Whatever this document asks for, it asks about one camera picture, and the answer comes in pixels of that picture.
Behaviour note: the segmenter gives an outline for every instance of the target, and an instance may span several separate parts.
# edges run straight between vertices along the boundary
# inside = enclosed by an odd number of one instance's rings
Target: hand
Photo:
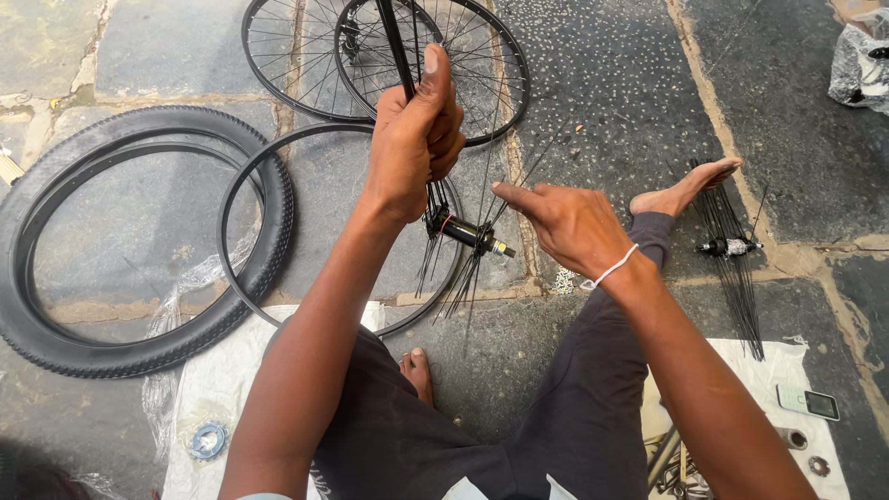
[[[445,49],[429,44],[423,78],[410,103],[404,88],[391,88],[377,102],[365,203],[379,207],[392,222],[407,224],[426,209],[426,183],[442,180],[466,145],[460,133],[463,108]]]
[[[547,254],[586,278],[598,279],[633,246],[600,191],[549,184],[530,191],[505,182],[495,182],[492,191],[528,218]]]

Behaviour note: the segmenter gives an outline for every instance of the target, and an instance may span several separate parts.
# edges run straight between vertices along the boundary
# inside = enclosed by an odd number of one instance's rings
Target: dark pants
[[[629,232],[659,268],[673,223],[666,214],[639,214]],[[313,475],[328,498],[439,500],[466,476],[491,500],[545,499],[547,474],[580,500],[646,498],[639,408],[647,375],[620,308],[597,289],[517,435],[482,445],[420,402],[383,342],[362,328]]]

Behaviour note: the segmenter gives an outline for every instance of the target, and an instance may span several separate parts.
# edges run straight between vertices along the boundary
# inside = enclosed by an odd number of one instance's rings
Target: white sheet
[[[848,500],[849,489],[845,484],[843,470],[837,458],[833,439],[830,437],[828,423],[821,418],[786,410],[778,405],[775,395],[775,384],[811,389],[809,379],[803,369],[804,345],[790,345],[780,342],[763,342],[765,361],[758,362],[750,357],[745,358],[742,342],[737,340],[708,339],[710,345],[725,360],[732,371],[741,379],[744,387],[750,391],[759,407],[765,411],[772,425],[799,429],[809,440],[809,446],[803,451],[790,450],[790,454],[799,464],[809,482],[820,498],[827,500]],[[669,430],[670,421],[667,410],[661,404],[661,392],[651,374],[645,380],[645,399],[642,405],[642,435],[651,438]],[[809,457],[817,455],[828,461],[830,475],[822,478],[809,470]],[[670,498],[673,496],[651,493],[649,498]]]
[[[297,307],[277,305],[263,310],[282,321]],[[383,314],[379,302],[369,302],[361,324],[371,331],[379,330],[385,323]],[[173,406],[173,443],[164,500],[215,500],[219,494],[228,450],[223,450],[215,460],[199,462],[188,453],[188,442],[197,427],[208,421],[224,423],[229,433],[234,432],[268,339],[275,331],[275,327],[253,314],[212,349],[185,364]],[[322,500],[311,479],[307,498]]]

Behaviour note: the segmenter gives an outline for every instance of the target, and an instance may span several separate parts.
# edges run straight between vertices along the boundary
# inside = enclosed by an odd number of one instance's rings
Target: person
[[[364,190],[268,349],[219,498],[302,499],[310,471],[322,498],[646,498],[646,362],[718,498],[816,498],[659,273],[674,220],[739,167],[735,157],[634,198],[629,233],[601,192],[494,183],[544,251],[584,277],[605,278],[559,345],[517,435],[480,444],[433,408],[425,353],[396,363],[359,319],[399,231],[424,211],[426,183],[456,162],[461,121],[447,55],[431,44],[414,99],[406,103],[401,89],[380,97]]]

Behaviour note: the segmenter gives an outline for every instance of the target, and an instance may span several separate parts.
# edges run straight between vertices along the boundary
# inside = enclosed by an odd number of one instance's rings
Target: bare foot
[[[432,404],[432,376],[429,375],[429,360],[426,353],[419,347],[411,352],[406,352],[398,361],[398,367],[401,369],[401,375],[404,375],[408,381],[413,384],[417,390],[417,397],[420,401],[435,407]]]
[[[741,166],[738,157],[698,165],[672,188],[643,193],[629,202],[629,212],[661,212],[678,217],[701,191],[712,190]]]

